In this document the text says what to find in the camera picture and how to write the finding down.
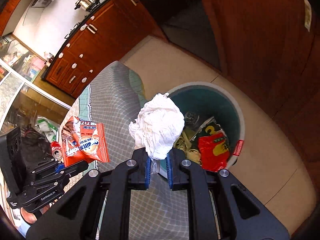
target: silver screw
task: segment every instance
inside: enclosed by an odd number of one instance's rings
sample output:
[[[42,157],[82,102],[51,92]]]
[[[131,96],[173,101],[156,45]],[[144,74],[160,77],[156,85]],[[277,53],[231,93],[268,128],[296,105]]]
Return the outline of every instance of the silver screw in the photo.
[[[183,166],[188,167],[188,166],[191,165],[191,161],[189,161],[189,160],[183,160],[183,161],[181,162],[181,164],[182,164]]]
[[[99,174],[99,171],[97,171],[97,170],[89,171],[89,176],[92,177],[92,178],[97,177],[98,174]]]
[[[127,165],[129,166],[129,167],[133,167],[134,165],[136,165],[137,164],[137,162],[135,161],[135,160],[128,160],[127,161]]]
[[[219,174],[222,176],[222,177],[228,177],[229,176],[229,171],[228,170],[220,170],[219,171]]]

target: orange snack bag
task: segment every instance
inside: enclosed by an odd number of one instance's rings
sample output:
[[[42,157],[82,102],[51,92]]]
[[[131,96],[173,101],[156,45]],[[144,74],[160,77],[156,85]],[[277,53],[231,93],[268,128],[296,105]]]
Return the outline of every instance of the orange snack bag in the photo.
[[[107,143],[102,123],[94,123],[72,116],[63,126],[62,156],[64,165],[81,160],[109,162]]]

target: beige tile floor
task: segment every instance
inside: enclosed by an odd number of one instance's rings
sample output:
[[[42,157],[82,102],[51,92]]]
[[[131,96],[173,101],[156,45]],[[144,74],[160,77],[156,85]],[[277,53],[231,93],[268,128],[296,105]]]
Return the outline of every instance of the beige tile floor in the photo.
[[[298,153],[279,127],[244,93],[214,70],[174,46],[147,37],[122,60],[138,73],[146,97],[192,81],[226,89],[244,115],[244,148],[230,171],[292,234],[311,214],[316,194]]]

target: teal trash bin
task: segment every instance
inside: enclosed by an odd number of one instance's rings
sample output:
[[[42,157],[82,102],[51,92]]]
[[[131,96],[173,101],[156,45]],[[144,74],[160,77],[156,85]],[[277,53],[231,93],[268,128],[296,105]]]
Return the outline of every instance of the teal trash bin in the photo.
[[[237,101],[223,88],[207,82],[185,83],[168,93],[183,115],[191,111],[215,117],[229,139],[231,156],[226,166],[229,169],[240,155],[245,134],[244,117]],[[160,174],[167,177],[165,160],[160,162]]]

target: stainless steel pot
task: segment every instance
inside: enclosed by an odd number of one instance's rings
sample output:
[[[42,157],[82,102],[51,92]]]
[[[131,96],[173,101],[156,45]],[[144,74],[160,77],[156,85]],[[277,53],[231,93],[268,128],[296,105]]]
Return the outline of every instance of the stainless steel pot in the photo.
[[[90,12],[95,6],[100,4],[100,0],[78,0],[76,2],[76,9],[82,8],[83,10]]]

